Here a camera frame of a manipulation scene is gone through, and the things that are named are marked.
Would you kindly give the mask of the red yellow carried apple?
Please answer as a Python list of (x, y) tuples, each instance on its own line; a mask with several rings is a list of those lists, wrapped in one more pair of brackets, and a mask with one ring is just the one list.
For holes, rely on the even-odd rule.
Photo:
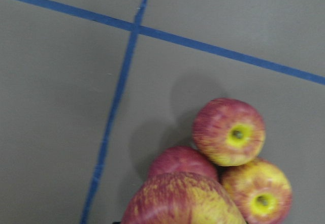
[(135, 193), (121, 223), (245, 223), (216, 180), (175, 172), (148, 178)]

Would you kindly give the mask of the red yellow apple far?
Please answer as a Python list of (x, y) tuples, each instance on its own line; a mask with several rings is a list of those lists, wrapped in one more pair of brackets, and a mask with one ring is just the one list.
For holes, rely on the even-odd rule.
[(189, 146), (164, 150), (151, 163), (147, 177), (173, 172), (191, 172), (219, 180), (217, 168), (203, 154)]

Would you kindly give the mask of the red yellow apple near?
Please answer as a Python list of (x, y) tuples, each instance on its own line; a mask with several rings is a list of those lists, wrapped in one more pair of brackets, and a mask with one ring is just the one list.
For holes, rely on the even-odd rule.
[(231, 98), (208, 102), (192, 124), (192, 139), (213, 163), (240, 166), (261, 152), (266, 127), (260, 113), (248, 103)]

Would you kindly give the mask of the red yellow apple side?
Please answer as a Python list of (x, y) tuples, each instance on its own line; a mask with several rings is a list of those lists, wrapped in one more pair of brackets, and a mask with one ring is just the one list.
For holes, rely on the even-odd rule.
[(221, 184), (247, 223), (283, 223), (290, 211), (293, 192), (288, 178), (263, 158), (226, 168)]

